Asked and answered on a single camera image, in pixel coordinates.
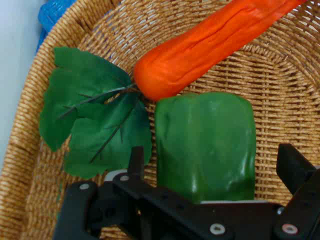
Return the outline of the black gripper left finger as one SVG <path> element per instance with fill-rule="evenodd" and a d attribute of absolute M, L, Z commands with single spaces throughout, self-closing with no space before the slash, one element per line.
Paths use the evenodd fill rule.
<path fill-rule="evenodd" d="M 267 201 L 194 204 L 144 181 L 144 149 L 133 147 L 127 172 L 98 186 L 71 184 L 53 238 L 97 240 L 116 226 L 134 240 L 272 240 L 281 206 Z"/>

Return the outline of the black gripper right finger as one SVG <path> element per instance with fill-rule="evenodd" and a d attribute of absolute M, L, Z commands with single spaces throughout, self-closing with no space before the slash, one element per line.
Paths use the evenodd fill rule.
<path fill-rule="evenodd" d="M 278 146 L 276 173 L 292 194 L 277 217 L 273 233 L 277 240 L 320 238 L 320 170 L 292 144 Z"/>

